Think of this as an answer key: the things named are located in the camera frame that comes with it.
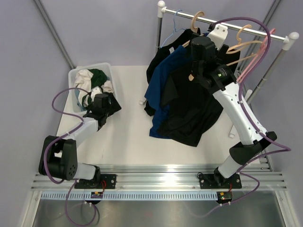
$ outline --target dark green cloth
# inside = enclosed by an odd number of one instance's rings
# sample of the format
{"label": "dark green cloth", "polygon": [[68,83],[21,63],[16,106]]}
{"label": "dark green cloth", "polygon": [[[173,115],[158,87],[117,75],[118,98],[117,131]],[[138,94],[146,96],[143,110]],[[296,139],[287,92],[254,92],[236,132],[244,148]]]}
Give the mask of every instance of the dark green cloth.
{"label": "dark green cloth", "polygon": [[[91,89],[93,89],[94,87],[101,87],[102,85],[104,85],[104,83],[107,81],[107,76],[105,75],[105,73],[102,70],[98,70],[98,69],[91,69],[89,70],[93,76],[90,79],[91,81]],[[82,98],[82,106],[84,107],[84,100],[86,99],[85,95]],[[91,97],[89,96],[88,98],[88,104],[91,104]]]}

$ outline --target black mounting plate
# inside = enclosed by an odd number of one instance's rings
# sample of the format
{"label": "black mounting plate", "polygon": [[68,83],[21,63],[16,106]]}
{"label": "black mounting plate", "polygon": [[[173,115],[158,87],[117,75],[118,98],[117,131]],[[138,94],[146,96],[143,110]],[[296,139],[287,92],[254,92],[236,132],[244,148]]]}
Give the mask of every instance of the black mounting plate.
{"label": "black mounting plate", "polygon": [[[116,174],[101,174],[101,181],[106,182],[105,189],[115,189],[116,188],[116,180],[117,175]],[[92,186],[92,183],[90,180],[81,180],[79,183],[75,184],[75,189],[103,189],[102,183],[100,181],[100,184],[97,186]]]}
{"label": "black mounting plate", "polygon": [[206,179],[200,179],[200,189],[230,189],[232,184],[233,189],[241,189],[241,179],[239,174],[232,175],[222,186],[215,183],[214,174],[204,174]]}

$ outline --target hanger hook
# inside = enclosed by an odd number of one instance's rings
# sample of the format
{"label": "hanger hook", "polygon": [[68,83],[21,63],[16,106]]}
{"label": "hanger hook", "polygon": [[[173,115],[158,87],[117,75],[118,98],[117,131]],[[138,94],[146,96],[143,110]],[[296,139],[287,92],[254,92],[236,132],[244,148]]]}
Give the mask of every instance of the hanger hook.
{"label": "hanger hook", "polygon": [[195,21],[197,20],[198,17],[204,17],[205,16],[205,13],[203,11],[198,11],[194,17],[192,18],[191,20],[191,24],[190,24],[190,29],[193,31],[193,32],[196,32],[198,31],[198,27],[195,27]]}
{"label": "hanger hook", "polygon": [[243,26],[243,28],[241,28],[241,29],[238,31],[237,36],[236,36],[237,40],[239,41],[238,45],[240,45],[241,42],[242,42],[242,39],[239,37],[239,35],[241,34],[241,32],[242,32],[245,28],[252,28],[252,26],[251,26],[251,25],[245,25],[245,26]]}

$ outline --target metal rod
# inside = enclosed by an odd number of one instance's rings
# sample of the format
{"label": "metal rod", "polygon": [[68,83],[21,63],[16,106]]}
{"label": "metal rod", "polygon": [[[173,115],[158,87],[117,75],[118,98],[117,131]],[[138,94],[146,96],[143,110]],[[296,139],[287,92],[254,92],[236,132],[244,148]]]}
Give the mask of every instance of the metal rod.
{"label": "metal rod", "polygon": [[247,103],[250,104],[252,99],[256,96],[256,94],[261,90],[262,86],[266,83],[268,78],[271,76],[273,70],[275,69],[276,65],[280,62],[280,60],[283,58],[284,54],[286,53],[285,50],[281,49],[281,51],[278,53],[276,58],[274,59],[273,63],[271,63],[270,67],[258,83],[258,85],[255,87],[253,92],[251,93],[251,96],[247,99]]}
{"label": "metal rod", "polygon": [[[165,9],[165,13],[176,14],[177,12],[174,11],[174,10],[171,10],[171,9]],[[194,15],[191,15],[191,14],[188,14],[188,13],[183,13],[183,12],[178,12],[176,15],[179,16],[179,17],[185,17],[185,18],[189,18],[189,19],[192,19],[194,17]],[[201,21],[201,22],[208,23],[208,24],[213,24],[213,23],[217,22],[215,20],[207,19],[207,18],[204,18],[204,17],[198,17],[197,21]],[[231,24],[226,24],[226,23],[222,23],[222,24],[227,26],[231,30],[239,31],[240,29],[242,29],[241,26],[231,25]],[[267,36],[267,34],[265,32],[258,31],[258,30],[253,30],[253,29],[249,29],[249,28],[245,28],[243,30],[243,32],[248,33],[248,34],[252,34],[252,35],[258,35],[258,36],[261,36],[261,37]],[[283,42],[285,40],[285,37],[281,37],[281,36],[277,36],[277,35],[271,35],[271,38],[274,39],[274,40],[281,41],[281,42]]]}
{"label": "metal rod", "polygon": [[[282,2],[282,0],[274,0],[273,4],[271,5],[269,11],[267,12],[267,14],[266,14],[266,16],[265,16],[265,18],[263,20],[263,23],[266,26],[268,26],[271,18],[275,14],[275,12],[278,9],[278,7],[280,6],[281,2]],[[259,30],[260,31],[264,31],[264,28],[260,26]],[[260,39],[261,39],[260,36],[255,36],[255,38],[254,38],[254,40],[260,40]],[[257,44],[251,44],[249,46],[246,54],[245,54],[245,57],[250,56],[253,53],[253,51],[256,48],[256,46],[257,46]],[[246,59],[246,60],[244,60],[244,61],[241,62],[241,64],[238,66],[239,71],[242,71],[246,67],[246,65],[248,64],[248,61],[249,60]]]}
{"label": "metal rod", "polygon": [[70,69],[74,69],[75,65],[73,64],[73,62],[71,61],[71,58],[69,57],[68,53],[66,52],[64,45],[62,44],[53,24],[50,21],[50,18],[43,6],[43,4],[41,3],[40,0],[34,0],[35,5],[37,6],[38,10],[41,13],[41,16],[43,17],[48,29],[50,30],[50,32],[53,35],[53,39],[55,40],[57,46],[59,47],[64,59],[66,60],[67,64],[69,65]]}
{"label": "metal rod", "polygon": [[161,30],[162,30],[162,17],[158,17],[158,29],[157,29],[157,43],[156,52],[160,49]]}

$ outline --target blue garment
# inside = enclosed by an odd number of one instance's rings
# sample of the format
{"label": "blue garment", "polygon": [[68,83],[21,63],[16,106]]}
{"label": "blue garment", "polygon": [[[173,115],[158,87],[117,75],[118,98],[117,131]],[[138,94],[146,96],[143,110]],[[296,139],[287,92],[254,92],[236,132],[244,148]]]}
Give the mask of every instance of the blue garment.
{"label": "blue garment", "polygon": [[186,52],[186,49],[180,45],[172,54],[163,60],[153,72],[151,81],[145,93],[145,98],[149,101],[150,106],[156,110],[152,119],[153,126],[150,130],[150,136],[152,137],[170,139],[169,137],[161,136],[157,133],[161,123],[167,119],[169,112],[169,105],[164,108],[160,107],[161,95],[169,74],[192,61],[191,56],[186,57]]}

